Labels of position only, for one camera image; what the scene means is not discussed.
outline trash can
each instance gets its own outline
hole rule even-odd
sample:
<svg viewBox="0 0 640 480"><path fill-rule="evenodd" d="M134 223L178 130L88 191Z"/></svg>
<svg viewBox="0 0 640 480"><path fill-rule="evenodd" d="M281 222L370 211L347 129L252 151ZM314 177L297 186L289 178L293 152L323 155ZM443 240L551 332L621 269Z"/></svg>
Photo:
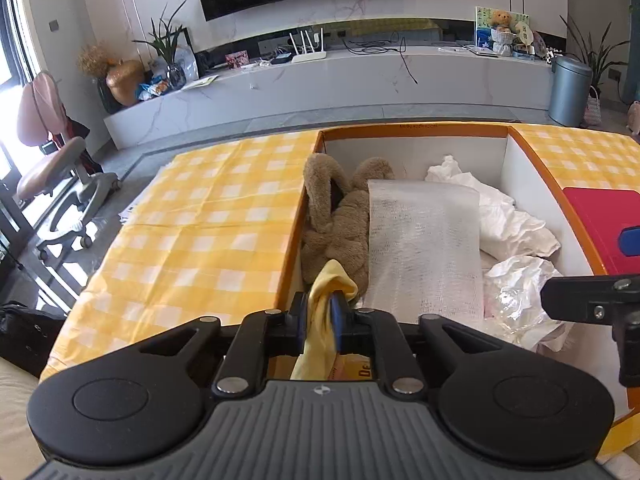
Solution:
<svg viewBox="0 0 640 480"><path fill-rule="evenodd" d="M591 86L591 68L571 57L557 56L551 72L555 76L549 117L563 126L580 126Z"/></svg>

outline paper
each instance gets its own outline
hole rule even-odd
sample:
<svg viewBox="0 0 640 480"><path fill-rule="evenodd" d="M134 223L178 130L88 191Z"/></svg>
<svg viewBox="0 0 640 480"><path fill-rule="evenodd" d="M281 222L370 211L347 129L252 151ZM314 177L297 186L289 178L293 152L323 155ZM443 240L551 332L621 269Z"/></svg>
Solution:
<svg viewBox="0 0 640 480"><path fill-rule="evenodd" d="M146 186L145 189L143 189L139 195L137 197L135 197L135 199L133 199L133 202L131 202L121 213L120 213L120 223L124 224L126 223L129 218L131 217L131 214L133 213L133 209L141 202L143 202L146 198L146 194L148 193L148 190L151 189L152 184L155 184L156 182L158 182L159 180L161 180L162 178L164 178L164 176L162 175L162 172L164 171L164 168L166 166L162 166L158 172L156 173L156 176L153 178L153 180L151 182L149 182Z"/></svg>
<svg viewBox="0 0 640 480"><path fill-rule="evenodd" d="M218 78L219 75L220 74L208 75L206 77L198 79L197 81L192 81L191 83L187 83L185 86L182 87L182 90L183 91L191 90L192 88L202 88L203 86L209 86Z"/></svg>

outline wall outlet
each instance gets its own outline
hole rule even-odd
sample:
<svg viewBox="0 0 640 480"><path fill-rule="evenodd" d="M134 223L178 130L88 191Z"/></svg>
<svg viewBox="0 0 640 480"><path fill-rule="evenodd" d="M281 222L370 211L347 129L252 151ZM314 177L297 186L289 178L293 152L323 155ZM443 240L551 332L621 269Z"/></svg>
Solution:
<svg viewBox="0 0 640 480"><path fill-rule="evenodd" d="M616 70L615 68L609 68L609 79L613 79L613 81L620 81L621 76L622 76L622 72L620 72L620 70Z"/></svg>

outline office chair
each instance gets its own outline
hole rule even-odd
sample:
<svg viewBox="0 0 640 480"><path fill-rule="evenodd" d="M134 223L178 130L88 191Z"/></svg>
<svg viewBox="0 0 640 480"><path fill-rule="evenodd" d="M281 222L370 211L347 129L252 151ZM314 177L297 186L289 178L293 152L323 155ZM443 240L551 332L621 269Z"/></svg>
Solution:
<svg viewBox="0 0 640 480"><path fill-rule="evenodd" d="M20 179L18 198L29 200L40 194L52 194L70 171L80 181L80 186L76 186L58 205L47 231L40 233L42 240L36 250L42 261L47 259L47 246L76 237L81 237L80 245L83 248L90 247L92 240L86 234L87 224L94 218L110 191L120 189L120 181L115 173L87 173L81 162L81 154L86 147L84 139L72 137L70 131L69 118L60 100L56 82L50 73L40 72L33 83L29 83L22 91L17 135L20 142L27 146L41 146L49 142L49 134L59 135L64 140L64 146L44 156ZM82 211L82 216L70 228L58 230L60 219L73 205Z"/></svg>

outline black clamp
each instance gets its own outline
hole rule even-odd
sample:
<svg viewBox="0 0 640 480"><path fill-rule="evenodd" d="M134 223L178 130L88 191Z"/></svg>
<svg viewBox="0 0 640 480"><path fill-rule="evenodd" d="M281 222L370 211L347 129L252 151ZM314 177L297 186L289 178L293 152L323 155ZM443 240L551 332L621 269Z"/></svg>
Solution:
<svg viewBox="0 0 640 480"><path fill-rule="evenodd" d="M620 356L620 384L640 386L640 276L551 278L540 298L552 319L611 325Z"/></svg>
<svg viewBox="0 0 640 480"><path fill-rule="evenodd" d="M571 294L564 304L574 301L587 322L614 325L628 358L623 367L633 376L640 292L635 279L607 280L580 284L603 310ZM549 283L546 300L562 308L559 299L575 287ZM34 436L48 456L82 466L161 456L197 433L220 404L260 395L268 359L303 352L306 303L298 293L288 312L254 312L239 326L201 317L60 372L31 397ZM388 312L352 310L341 292L330 298L330 316L337 351L371 358L386 402L428 406L444 431L483 460L566 467L593 458L610 428L609 393L576 368L440 316L404 324Z"/></svg>

